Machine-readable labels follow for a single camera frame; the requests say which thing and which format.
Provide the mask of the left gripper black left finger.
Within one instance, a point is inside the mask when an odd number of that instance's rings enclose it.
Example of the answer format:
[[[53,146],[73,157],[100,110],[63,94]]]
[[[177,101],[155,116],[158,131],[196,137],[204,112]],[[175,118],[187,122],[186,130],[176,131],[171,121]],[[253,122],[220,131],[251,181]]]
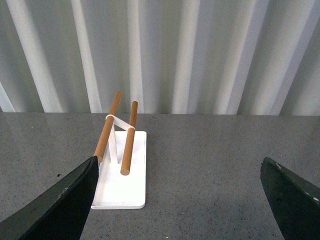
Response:
[[[2,240],[78,240],[93,203],[99,178],[92,156],[0,223]]]

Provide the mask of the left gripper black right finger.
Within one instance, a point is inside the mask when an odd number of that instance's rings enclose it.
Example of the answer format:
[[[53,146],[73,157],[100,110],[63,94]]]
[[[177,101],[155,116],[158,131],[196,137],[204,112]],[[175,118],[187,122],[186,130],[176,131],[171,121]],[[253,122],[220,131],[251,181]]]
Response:
[[[266,157],[260,180],[277,225],[286,240],[320,238],[320,188]]]

